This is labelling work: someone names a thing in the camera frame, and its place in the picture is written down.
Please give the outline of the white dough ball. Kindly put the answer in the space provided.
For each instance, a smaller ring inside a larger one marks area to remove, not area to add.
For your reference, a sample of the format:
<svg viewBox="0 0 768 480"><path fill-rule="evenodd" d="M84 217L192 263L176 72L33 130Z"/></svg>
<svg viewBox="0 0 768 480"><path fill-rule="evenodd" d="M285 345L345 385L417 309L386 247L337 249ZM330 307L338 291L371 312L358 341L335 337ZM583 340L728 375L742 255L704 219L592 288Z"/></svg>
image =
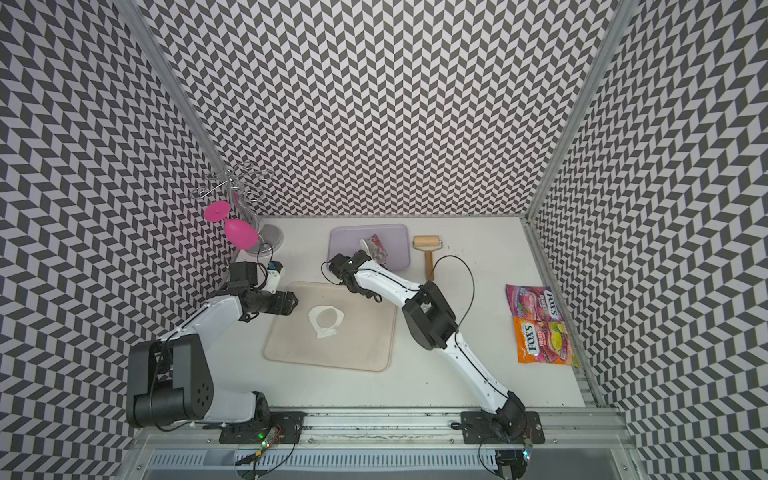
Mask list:
<svg viewBox="0 0 768 480"><path fill-rule="evenodd" d="M319 305L308 312L308 320L318 339L329 338L338 334L344 312L334 306Z"/></svg>

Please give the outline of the beige plastic tray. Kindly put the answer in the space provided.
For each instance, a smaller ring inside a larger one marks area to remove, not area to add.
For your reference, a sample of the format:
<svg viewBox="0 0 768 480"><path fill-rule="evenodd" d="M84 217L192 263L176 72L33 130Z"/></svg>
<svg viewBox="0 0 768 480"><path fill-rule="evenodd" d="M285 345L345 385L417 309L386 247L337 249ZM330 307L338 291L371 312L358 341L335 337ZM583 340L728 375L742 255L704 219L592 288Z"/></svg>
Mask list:
<svg viewBox="0 0 768 480"><path fill-rule="evenodd" d="M388 368L398 316L394 304L330 284L294 282L289 290L296 295L298 305L291 315L279 316L273 322L263 349L266 359L374 373ZM337 335L316 337L308 312L319 305L344 312Z"/></svg>

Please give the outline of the wooden dough roller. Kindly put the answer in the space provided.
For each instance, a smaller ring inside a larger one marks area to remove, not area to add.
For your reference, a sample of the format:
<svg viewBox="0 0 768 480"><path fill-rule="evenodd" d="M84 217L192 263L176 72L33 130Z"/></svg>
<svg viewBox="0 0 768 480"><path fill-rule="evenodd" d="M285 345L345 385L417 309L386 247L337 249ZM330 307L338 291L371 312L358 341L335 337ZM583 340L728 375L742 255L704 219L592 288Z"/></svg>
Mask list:
<svg viewBox="0 0 768 480"><path fill-rule="evenodd" d="M425 278L434 280L434 252L442 248L443 243L438 235L417 235L413 237L412 246L424 254Z"/></svg>

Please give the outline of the black handled metal spatula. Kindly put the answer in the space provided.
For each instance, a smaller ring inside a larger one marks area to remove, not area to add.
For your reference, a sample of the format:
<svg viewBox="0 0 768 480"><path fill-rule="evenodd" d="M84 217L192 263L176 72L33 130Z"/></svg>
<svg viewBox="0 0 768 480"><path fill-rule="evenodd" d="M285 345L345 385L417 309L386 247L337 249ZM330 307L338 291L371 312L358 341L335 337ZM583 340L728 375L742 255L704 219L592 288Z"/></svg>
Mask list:
<svg viewBox="0 0 768 480"><path fill-rule="evenodd" d="M376 234L374 234L367 239L373 243L373 247L375 250L374 257L371 259L376 261L378 264L384 266L387 262L388 254L383 244L381 243L379 237Z"/></svg>

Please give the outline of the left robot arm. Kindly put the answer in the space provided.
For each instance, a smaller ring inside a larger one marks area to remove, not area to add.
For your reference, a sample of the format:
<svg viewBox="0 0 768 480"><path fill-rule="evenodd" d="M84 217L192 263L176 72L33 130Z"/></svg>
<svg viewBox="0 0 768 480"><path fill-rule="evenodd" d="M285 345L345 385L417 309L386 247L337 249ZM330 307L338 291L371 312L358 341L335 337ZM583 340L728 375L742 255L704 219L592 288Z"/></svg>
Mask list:
<svg viewBox="0 0 768 480"><path fill-rule="evenodd" d="M134 428L168 431L176 422L214 427L264 424L270 410L260 392L235 392L214 383L207 353L236 323L262 314L288 316L296 295L278 289L283 265L235 262L229 279L181 325L131 348L126 419Z"/></svg>

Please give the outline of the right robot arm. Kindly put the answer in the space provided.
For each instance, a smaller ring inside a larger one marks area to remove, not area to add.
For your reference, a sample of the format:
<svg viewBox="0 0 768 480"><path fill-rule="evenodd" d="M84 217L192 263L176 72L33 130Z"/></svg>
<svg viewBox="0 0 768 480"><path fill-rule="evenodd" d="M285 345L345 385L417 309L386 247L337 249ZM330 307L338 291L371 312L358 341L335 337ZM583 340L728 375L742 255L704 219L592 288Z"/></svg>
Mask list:
<svg viewBox="0 0 768 480"><path fill-rule="evenodd" d="M363 250L353 256L337 254L327 262L327 268L350 292L399 307L416 343L443 354L491 418L504 427L513 427L523 420L526 408L522 401L472 351L460 332L455 313L434 282L418 284L406 280Z"/></svg>

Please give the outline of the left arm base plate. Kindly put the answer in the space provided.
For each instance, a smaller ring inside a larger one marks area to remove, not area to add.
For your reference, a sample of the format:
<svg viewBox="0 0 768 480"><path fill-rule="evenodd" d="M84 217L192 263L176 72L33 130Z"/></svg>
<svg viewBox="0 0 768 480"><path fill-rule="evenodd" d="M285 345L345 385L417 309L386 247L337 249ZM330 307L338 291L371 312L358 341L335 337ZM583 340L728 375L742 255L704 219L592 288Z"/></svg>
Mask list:
<svg viewBox="0 0 768 480"><path fill-rule="evenodd" d="M266 440L272 428L279 431L275 440L283 445L297 444L301 437L306 413L303 411L277 411L264 419L224 427L219 436L220 444L256 445Z"/></svg>

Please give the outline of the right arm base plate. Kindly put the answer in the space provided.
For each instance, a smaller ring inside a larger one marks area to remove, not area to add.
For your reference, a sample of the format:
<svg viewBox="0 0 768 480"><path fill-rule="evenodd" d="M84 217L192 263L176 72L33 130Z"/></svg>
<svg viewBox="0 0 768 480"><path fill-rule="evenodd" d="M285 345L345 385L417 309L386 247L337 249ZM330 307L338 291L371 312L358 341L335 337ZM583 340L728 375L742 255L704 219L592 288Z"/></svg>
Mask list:
<svg viewBox="0 0 768 480"><path fill-rule="evenodd" d="M540 416L535 411L526 411L512 422L482 410L462 411L459 418L453 428L462 433L463 441L468 445L523 445L526 441L540 445L546 442Z"/></svg>

